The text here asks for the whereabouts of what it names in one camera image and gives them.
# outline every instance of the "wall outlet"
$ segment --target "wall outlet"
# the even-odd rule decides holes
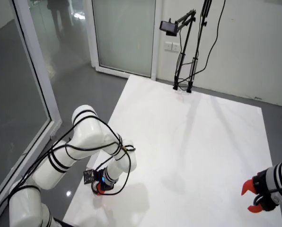
[[[173,43],[172,51],[174,51],[174,52],[180,52],[180,51],[181,51],[180,44]]]
[[[173,43],[172,42],[165,42],[164,50],[171,51],[172,47],[173,47]]]

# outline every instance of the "black cable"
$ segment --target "black cable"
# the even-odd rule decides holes
[[[180,35],[180,47],[181,47],[181,52],[182,52],[182,40],[181,40],[181,31],[182,31],[182,29],[180,30],[180,32],[179,32],[179,35]]]
[[[217,40],[218,40],[218,36],[219,36],[219,26],[220,26],[220,21],[221,21],[222,14],[223,14],[223,11],[224,11],[224,8],[225,8],[225,3],[226,3],[226,0],[224,0],[223,7],[222,7],[222,11],[221,11],[221,14],[220,14],[220,17],[219,17],[218,26],[217,26],[217,36],[216,36],[216,40],[215,40],[215,42],[213,43],[213,45],[212,45],[212,47],[211,47],[211,49],[210,49],[210,51],[209,51],[209,53],[208,53],[205,67],[204,67],[202,70],[196,72],[194,75],[196,75],[196,74],[198,74],[198,73],[200,73],[200,72],[203,72],[203,71],[206,69],[206,67],[207,67],[208,60],[209,60],[210,54],[211,54],[211,52],[212,52],[212,49],[213,49],[213,47],[215,46],[215,44],[216,44],[216,42],[217,42]],[[199,36],[200,36],[200,29],[201,29],[201,17],[200,17],[200,20],[199,20],[198,42],[199,42]],[[180,81],[180,82],[178,82],[178,83],[182,83],[182,82],[184,82],[184,81],[187,81],[188,79],[190,79],[190,77],[191,77],[191,76],[189,76],[189,77],[187,77],[187,78],[185,78],[185,79],[179,78],[179,79],[182,79],[182,81]]]
[[[28,168],[28,170],[25,172],[25,174],[22,176],[22,178],[20,179],[19,183],[13,188],[12,192],[0,203],[0,209],[3,205],[3,203],[6,201],[6,200],[10,200],[10,198],[18,191],[20,191],[22,188],[22,185],[26,182],[26,180],[34,173],[34,171],[38,168],[38,166],[40,165],[40,163],[51,153],[61,149],[61,148],[65,148],[65,147],[71,147],[71,148],[74,148],[74,149],[77,149],[77,150],[80,150],[80,151],[93,151],[93,150],[98,150],[98,149],[102,149],[102,148],[106,148],[106,147],[109,147],[113,144],[118,144],[118,147],[123,147],[122,145],[122,139],[120,137],[120,139],[116,136],[115,132],[111,129],[111,127],[105,123],[103,120],[101,120],[100,118],[96,117],[96,116],[85,116],[83,118],[81,118],[78,122],[76,122],[64,135],[61,136],[61,138],[59,138],[55,144],[58,144],[65,136],[67,136],[79,123],[81,123],[83,120],[85,119],[88,119],[88,118],[94,118],[98,121],[100,121],[101,123],[103,123],[111,132],[112,134],[116,137],[116,139],[118,140],[118,143],[117,142],[112,142],[110,144],[107,144],[107,145],[104,145],[104,146],[100,146],[100,147],[96,147],[96,148],[78,148],[78,147],[75,147],[73,145],[69,145],[69,144],[64,144],[64,145],[60,145],[56,148],[53,148],[53,146],[51,146],[51,148],[49,148],[46,152],[44,152],[41,156],[39,156],[37,158],[37,160]],[[124,150],[125,154],[128,155],[128,158],[129,158],[129,172],[130,172],[130,169],[131,169],[131,159],[129,157],[129,154],[127,153],[126,149]],[[129,177],[129,172],[128,172],[128,175],[126,177],[126,180],[125,180],[125,184],[123,185],[123,187],[121,188],[121,190],[119,190],[118,192],[115,192],[113,194],[110,194],[110,195],[116,195],[118,193],[120,193],[122,191],[122,189],[125,187],[126,183],[127,183],[127,180],[128,180],[128,177]]]
[[[215,46],[215,44],[216,44],[216,42],[217,42],[217,40],[218,40],[218,36],[219,36],[219,26],[220,26],[221,17],[222,17],[223,11],[224,11],[225,3],[226,3],[226,0],[224,0],[224,4],[223,4],[222,11],[221,11],[221,14],[220,14],[220,17],[219,17],[219,21],[218,21],[217,37],[216,37],[216,40],[215,40],[215,42],[213,43],[213,45],[212,45],[212,47],[211,47],[211,50],[210,50],[209,53],[208,53],[205,67],[204,67],[202,70],[196,72],[195,75],[198,74],[198,73],[200,73],[200,72],[203,72],[203,71],[206,69],[206,67],[207,67],[208,60],[209,60],[209,56],[210,56],[210,54],[211,54],[211,52],[212,52],[213,47]]]

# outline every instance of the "power cord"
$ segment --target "power cord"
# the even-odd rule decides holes
[[[213,47],[215,46],[215,44],[216,44],[216,42],[217,42],[217,40],[218,40],[218,36],[219,36],[219,26],[220,26],[221,17],[222,17],[222,14],[223,14],[224,8],[225,8],[225,3],[226,3],[226,0],[224,0],[224,4],[223,4],[222,11],[221,11],[221,14],[220,14],[220,17],[219,17],[219,21],[218,21],[218,26],[217,26],[217,37],[216,37],[216,40],[215,40],[215,42],[213,43],[213,45],[212,45],[212,47],[211,47],[211,50],[210,50],[210,51],[209,51],[209,53],[208,53],[208,56],[207,56],[207,60],[206,60],[205,67],[204,67],[202,70],[200,70],[200,71],[196,72],[196,73],[195,73],[195,75],[196,75],[196,74],[198,74],[198,73],[200,73],[200,72],[203,72],[203,71],[206,69],[206,67],[207,67],[208,60],[209,60],[209,56],[210,56],[210,54],[211,54],[211,52],[212,52]]]
[[[222,11],[221,11],[221,13],[220,13],[220,17],[219,17],[219,21],[218,21],[218,25],[217,25],[217,36],[216,36],[216,40],[215,40],[215,42],[213,43],[213,45],[212,45],[212,47],[211,47],[211,49],[210,49],[210,51],[209,51],[209,53],[208,53],[205,67],[204,67],[202,70],[196,72],[194,75],[196,75],[196,74],[198,74],[198,73],[200,73],[200,72],[203,72],[203,71],[206,69],[206,67],[207,67],[210,54],[211,54],[211,52],[212,52],[212,50],[213,50],[213,48],[214,48],[214,46],[215,46],[215,44],[216,44],[216,42],[217,42],[217,40],[218,40],[218,37],[219,37],[220,21],[221,21],[221,18],[222,18],[222,15],[223,15],[223,11],[224,11],[224,8],[225,8],[225,3],[226,3],[226,0],[224,0],[223,7],[222,7]],[[200,35],[200,26],[201,26],[201,17],[200,17],[200,20],[199,20],[198,42],[199,42],[199,35]],[[182,80],[182,81],[179,81],[179,83],[183,83],[184,81],[187,81],[188,79],[190,79],[190,77],[191,77],[191,76],[189,76],[189,77],[187,77],[187,78],[185,78],[185,79],[184,79],[184,78],[179,78],[179,79]]]
[[[131,158],[128,154],[128,151],[135,151],[135,148],[133,149],[130,149],[128,150],[126,147],[123,146],[122,144],[122,138],[121,136],[119,135],[119,137],[117,137],[117,135],[115,134],[115,132],[111,129],[111,127],[105,123],[103,120],[101,120],[100,118],[96,117],[96,116],[86,116],[86,117],[83,117],[81,118],[79,121],[77,121],[64,135],[61,136],[61,138],[59,138],[55,144],[58,144],[62,139],[64,139],[64,137],[66,137],[79,123],[81,123],[82,121],[84,121],[85,119],[89,119],[89,118],[94,118],[98,121],[100,121],[101,123],[103,123],[103,125],[105,125],[110,131],[111,133],[117,138],[118,142],[112,142],[110,144],[107,144],[107,145],[103,145],[103,146],[100,146],[100,147],[96,147],[96,148],[78,148],[78,147],[75,147],[73,145],[69,145],[69,144],[64,144],[64,145],[60,145],[58,147],[55,147],[52,146],[51,148],[49,148],[46,152],[44,152],[41,156],[39,156],[37,158],[37,160],[28,168],[28,170],[25,172],[25,174],[22,176],[21,180],[19,181],[19,183],[13,188],[13,190],[10,192],[10,194],[0,203],[0,209],[2,207],[2,205],[5,203],[5,201],[7,200],[9,202],[9,200],[11,199],[11,197],[17,193],[18,191],[22,190],[22,189],[25,189],[26,186],[24,186],[23,184],[26,182],[26,180],[34,173],[34,171],[39,167],[40,163],[48,156],[50,155],[51,153],[61,149],[61,148],[66,148],[66,147],[70,147],[70,148],[74,148],[74,149],[77,149],[77,150],[80,150],[80,151],[93,151],[93,150],[98,150],[98,149],[103,149],[103,148],[106,148],[106,147],[109,147],[111,145],[114,145],[114,144],[118,144],[118,147],[116,150],[118,149],[122,149],[124,152],[125,152],[125,155],[128,156],[128,159],[129,159],[129,171],[127,173],[127,177],[126,177],[126,180],[125,180],[125,183],[124,185],[122,186],[122,188],[115,192],[115,193],[109,193],[109,194],[102,194],[102,195],[117,195],[119,194],[123,189],[124,187],[126,186],[126,183],[128,181],[128,177],[129,177],[129,174],[130,174],[130,171],[131,171]],[[101,163],[97,168],[100,168],[103,164],[105,164],[106,162],[108,162],[109,160],[111,160],[113,157],[111,156],[109,159],[107,159],[105,162]]]

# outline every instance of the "glass wall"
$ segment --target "glass wall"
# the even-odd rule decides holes
[[[93,0],[100,65],[150,77],[155,0]]]
[[[0,0],[0,190],[50,122],[9,0]]]
[[[51,82],[90,65],[83,0],[27,2]]]

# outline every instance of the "light switch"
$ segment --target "light switch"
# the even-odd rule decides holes
[[[172,43],[172,42],[165,42],[165,44],[164,44],[164,49],[165,49],[165,50],[168,50],[168,51],[171,51],[172,46],[173,46],[173,43]]]

